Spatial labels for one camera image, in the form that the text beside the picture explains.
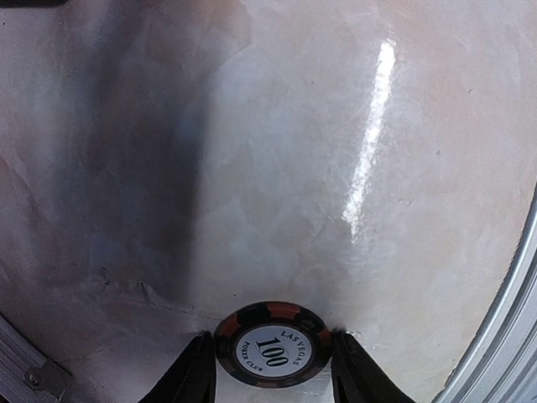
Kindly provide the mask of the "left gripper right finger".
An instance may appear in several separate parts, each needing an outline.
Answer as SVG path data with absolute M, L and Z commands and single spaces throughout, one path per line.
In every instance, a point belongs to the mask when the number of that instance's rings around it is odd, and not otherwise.
M 414 403 L 349 332 L 331 333 L 331 380 L 339 403 Z

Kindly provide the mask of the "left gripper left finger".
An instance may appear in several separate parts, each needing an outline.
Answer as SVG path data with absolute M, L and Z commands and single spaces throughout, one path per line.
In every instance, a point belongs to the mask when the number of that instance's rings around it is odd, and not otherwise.
M 216 356 L 212 334 L 196 335 L 140 403 L 214 403 Z

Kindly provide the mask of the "black poker chip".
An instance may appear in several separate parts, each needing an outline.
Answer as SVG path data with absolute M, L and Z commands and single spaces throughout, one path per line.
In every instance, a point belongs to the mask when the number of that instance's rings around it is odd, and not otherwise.
M 331 331 L 314 312 L 260 301 L 223 319 L 213 333 L 219 364 L 234 379 L 264 389 L 300 385 L 331 358 Z

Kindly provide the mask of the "aluminium poker case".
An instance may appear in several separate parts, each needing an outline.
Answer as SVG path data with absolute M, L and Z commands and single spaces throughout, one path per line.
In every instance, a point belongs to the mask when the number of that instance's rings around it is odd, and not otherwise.
M 72 377 L 1 316 L 1 402 L 61 402 Z

